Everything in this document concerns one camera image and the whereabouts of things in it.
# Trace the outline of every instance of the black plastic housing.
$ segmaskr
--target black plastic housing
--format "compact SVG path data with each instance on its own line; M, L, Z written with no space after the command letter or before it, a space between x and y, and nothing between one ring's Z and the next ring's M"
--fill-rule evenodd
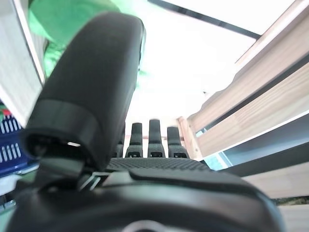
M22 132L24 148L33 158L70 153L104 170L123 130L144 39L142 21L120 13L101 14L80 30Z

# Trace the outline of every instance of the wooden frame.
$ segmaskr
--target wooden frame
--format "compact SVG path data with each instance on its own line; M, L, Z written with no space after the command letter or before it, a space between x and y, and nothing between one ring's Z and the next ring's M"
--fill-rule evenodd
M227 150L308 114L308 76L306 64L198 137L203 156Z
M270 198L309 196L309 162L243 177Z
M194 131L227 113L309 53L308 12L309 7L240 70L228 88L214 94L198 113L189 117Z
M279 206L288 232L309 231L309 205Z

